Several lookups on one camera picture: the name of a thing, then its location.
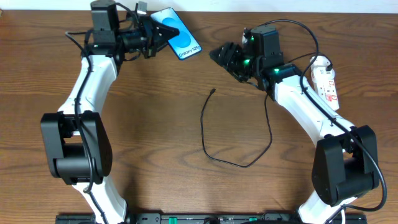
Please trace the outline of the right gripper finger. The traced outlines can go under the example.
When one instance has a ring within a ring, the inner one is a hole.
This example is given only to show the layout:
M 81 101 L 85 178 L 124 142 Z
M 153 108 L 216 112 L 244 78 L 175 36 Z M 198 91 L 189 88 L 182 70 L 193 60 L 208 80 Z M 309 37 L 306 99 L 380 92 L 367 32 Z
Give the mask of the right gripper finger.
M 211 59 L 215 61 L 219 66 L 223 67 L 227 72 L 235 72 L 235 66 L 233 65 L 234 62 L 234 53 L 228 54 L 218 54 L 218 53 L 211 53 Z
M 222 46 L 210 51 L 209 56 L 211 59 L 230 58 L 237 55 L 242 50 L 239 44 L 234 42 L 225 42 Z

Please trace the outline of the blue Galaxy smartphone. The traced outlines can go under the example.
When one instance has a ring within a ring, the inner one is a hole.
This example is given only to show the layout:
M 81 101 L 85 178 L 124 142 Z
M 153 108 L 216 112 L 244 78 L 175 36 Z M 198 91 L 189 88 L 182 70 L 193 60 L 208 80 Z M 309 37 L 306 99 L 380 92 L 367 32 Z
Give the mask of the blue Galaxy smartphone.
M 151 14 L 150 17 L 163 25 L 179 30 L 179 35 L 169 40 L 170 48 L 179 60 L 185 60 L 202 51 L 201 45 L 172 7 L 157 11 Z

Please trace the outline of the white power strip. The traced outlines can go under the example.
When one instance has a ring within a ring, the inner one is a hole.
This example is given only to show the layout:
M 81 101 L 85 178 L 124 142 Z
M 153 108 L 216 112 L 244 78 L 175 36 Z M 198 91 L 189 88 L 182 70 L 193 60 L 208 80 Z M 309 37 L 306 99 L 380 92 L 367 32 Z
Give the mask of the white power strip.
M 334 111 L 340 108 L 335 86 L 335 71 L 326 71 L 325 67 L 316 67 L 312 70 L 312 82 L 316 93 Z

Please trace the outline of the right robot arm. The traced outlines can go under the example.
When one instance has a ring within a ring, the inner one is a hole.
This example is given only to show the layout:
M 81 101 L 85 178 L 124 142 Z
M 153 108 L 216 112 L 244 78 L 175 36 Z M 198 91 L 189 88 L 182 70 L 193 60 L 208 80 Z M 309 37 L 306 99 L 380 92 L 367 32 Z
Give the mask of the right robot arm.
M 314 53 L 307 80 L 284 60 L 279 33 L 261 25 L 243 32 L 240 44 L 227 42 L 210 58 L 237 81 L 264 91 L 284 107 L 315 145 L 313 192 L 296 214 L 275 213 L 263 223 L 365 223 L 366 209 L 354 201 L 386 183 L 378 164 L 377 139 L 369 126 L 357 127 L 338 114 L 334 71 Z

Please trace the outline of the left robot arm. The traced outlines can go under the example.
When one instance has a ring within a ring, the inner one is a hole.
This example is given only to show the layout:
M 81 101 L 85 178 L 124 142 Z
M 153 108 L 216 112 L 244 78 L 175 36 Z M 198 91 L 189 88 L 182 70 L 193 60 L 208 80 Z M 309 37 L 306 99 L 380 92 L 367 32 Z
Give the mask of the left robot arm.
M 110 176 L 113 153 L 101 112 L 121 65 L 156 56 L 179 31 L 153 20 L 144 1 L 127 10 L 129 25 L 122 28 L 118 7 L 115 1 L 91 3 L 93 27 L 79 45 L 80 74 L 64 104 L 40 121 L 50 173 L 79 191 L 92 209 L 58 215 L 57 223 L 136 222 Z

